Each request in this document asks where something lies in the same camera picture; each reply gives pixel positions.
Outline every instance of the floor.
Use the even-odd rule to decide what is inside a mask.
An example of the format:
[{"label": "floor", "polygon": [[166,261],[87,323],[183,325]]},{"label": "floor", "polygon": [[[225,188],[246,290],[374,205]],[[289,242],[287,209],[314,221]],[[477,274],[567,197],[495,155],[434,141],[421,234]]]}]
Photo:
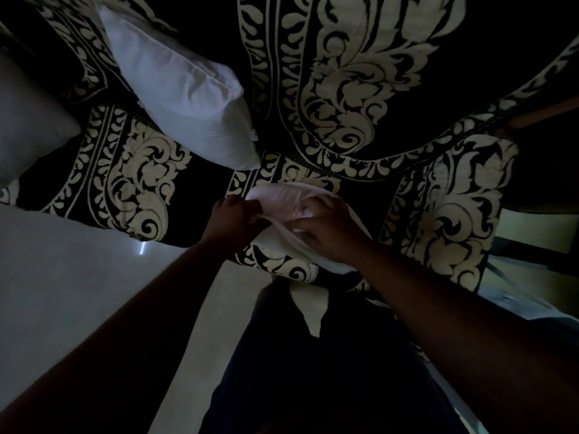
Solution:
[{"label": "floor", "polygon": [[[563,252],[579,221],[579,217],[530,219],[519,215],[503,213],[501,236],[525,241],[529,231],[536,231],[530,240],[533,245]],[[143,244],[117,231],[0,205],[0,410],[181,252],[156,242]],[[521,271],[517,268],[510,274],[559,308],[572,312],[579,305],[575,278],[562,282],[555,276],[529,275],[525,270],[516,274]],[[151,433],[198,431],[257,294],[270,281],[269,274],[257,269],[233,263],[223,266]],[[500,281],[487,271],[483,283]],[[316,335],[327,291],[293,285],[292,293]]]}]

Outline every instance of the patterned fabric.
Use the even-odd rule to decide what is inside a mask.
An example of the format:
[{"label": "patterned fabric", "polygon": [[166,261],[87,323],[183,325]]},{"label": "patterned fabric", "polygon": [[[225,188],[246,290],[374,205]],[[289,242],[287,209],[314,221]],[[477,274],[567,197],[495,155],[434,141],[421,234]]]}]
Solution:
[{"label": "patterned fabric", "polygon": [[[120,75],[95,2],[236,72],[260,170],[232,172],[159,132]],[[0,9],[3,29],[54,73],[47,89],[85,130],[0,190],[0,203],[187,247],[217,199],[301,181],[344,197],[375,240],[471,290],[517,154],[485,131],[574,62],[579,44],[576,22],[561,17],[572,14],[566,0],[530,6],[528,15],[503,0],[199,0],[195,11],[183,0],[1,3],[9,7]],[[331,274],[258,247],[236,259],[369,291],[358,273]]]}]

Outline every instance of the dark clothing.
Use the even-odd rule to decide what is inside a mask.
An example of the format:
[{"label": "dark clothing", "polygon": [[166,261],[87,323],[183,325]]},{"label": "dark clothing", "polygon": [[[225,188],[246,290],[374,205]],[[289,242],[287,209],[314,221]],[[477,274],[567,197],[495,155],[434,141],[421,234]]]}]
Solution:
[{"label": "dark clothing", "polygon": [[254,434],[276,421],[296,432],[319,423],[331,432],[467,432],[389,309],[332,291],[316,338],[287,285],[274,284],[199,432]]}]

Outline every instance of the hand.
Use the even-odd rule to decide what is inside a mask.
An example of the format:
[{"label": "hand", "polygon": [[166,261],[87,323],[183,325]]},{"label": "hand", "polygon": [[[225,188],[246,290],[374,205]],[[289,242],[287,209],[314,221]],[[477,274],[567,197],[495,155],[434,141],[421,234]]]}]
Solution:
[{"label": "hand", "polygon": [[334,262],[355,267],[361,252],[372,247],[372,240],[350,217],[348,204],[341,198],[319,195],[306,198],[300,210],[307,210],[314,216],[286,222],[285,226],[295,232],[308,247]]},{"label": "hand", "polygon": [[258,200],[245,201],[236,195],[223,198],[213,206],[199,243],[217,245],[225,255],[233,255],[247,247],[270,225],[265,219],[250,224],[250,219],[262,212]]}]

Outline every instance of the white cloth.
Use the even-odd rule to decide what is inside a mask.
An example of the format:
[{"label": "white cloth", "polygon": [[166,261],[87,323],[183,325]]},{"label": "white cloth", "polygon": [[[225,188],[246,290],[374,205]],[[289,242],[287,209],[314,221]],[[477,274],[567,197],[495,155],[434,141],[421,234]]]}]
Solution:
[{"label": "white cloth", "polygon": [[137,18],[105,6],[98,11],[121,74],[167,136],[222,166],[259,168],[249,109],[231,68]]},{"label": "white cloth", "polygon": [[75,118],[0,51],[0,189],[80,132]]},{"label": "white cloth", "polygon": [[[271,226],[262,231],[253,241],[253,244],[285,253],[307,263],[315,263],[323,269],[337,274],[355,271],[349,265],[333,262],[321,256],[284,226],[284,222],[288,220],[311,218],[313,214],[308,211],[301,212],[299,205],[305,198],[322,194],[339,198],[339,196],[328,190],[296,182],[260,184],[250,189],[245,198],[247,200],[258,200],[264,210],[264,214],[260,218],[268,219],[271,222]],[[354,222],[358,224],[368,237],[371,237],[358,215],[350,206],[348,206],[348,209]]]}]

